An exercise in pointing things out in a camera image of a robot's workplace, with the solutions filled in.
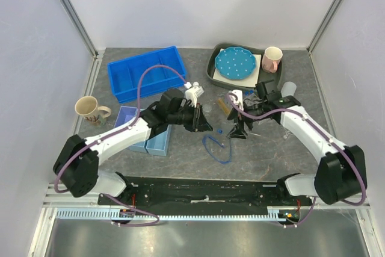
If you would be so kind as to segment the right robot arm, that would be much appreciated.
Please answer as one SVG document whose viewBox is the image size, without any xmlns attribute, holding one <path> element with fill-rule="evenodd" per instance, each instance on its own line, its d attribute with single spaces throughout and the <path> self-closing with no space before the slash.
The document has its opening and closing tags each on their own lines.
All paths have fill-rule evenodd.
<svg viewBox="0 0 385 257">
<path fill-rule="evenodd" d="M 360 206 L 366 200 L 367 178 L 365 154 L 357 146 L 347 146 L 316 123 L 294 97 L 291 82 L 280 91 L 274 81 L 256 86 L 257 102 L 250 104 L 242 91 L 232 90 L 227 98 L 232 110 L 228 116 L 235 126 L 230 138 L 246 138 L 246 128 L 265 119 L 273 119 L 291 132 L 313 155 L 318 164 L 314 175 L 294 173 L 277 181 L 276 199 L 291 204 L 297 196 L 318 197 L 332 205 L 344 202 Z"/>
</svg>

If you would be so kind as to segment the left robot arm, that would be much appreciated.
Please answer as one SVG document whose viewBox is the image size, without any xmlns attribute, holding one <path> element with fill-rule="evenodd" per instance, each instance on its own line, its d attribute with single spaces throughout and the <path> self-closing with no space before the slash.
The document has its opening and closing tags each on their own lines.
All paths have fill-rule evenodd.
<svg viewBox="0 0 385 257">
<path fill-rule="evenodd" d="M 99 166 L 127 147 L 162 134 L 170 125 L 182 125 L 189 132 L 211 131 L 212 126 L 198 102 L 203 93 L 200 85 L 185 92 L 172 88 L 163 93 L 159 101 L 110 131 L 88 138 L 77 134 L 69 137 L 53 166 L 57 176 L 55 191 L 69 192 L 73 197 L 108 194 L 119 205 L 127 204 L 132 190 L 124 177 L 101 171 Z"/>
</svg>

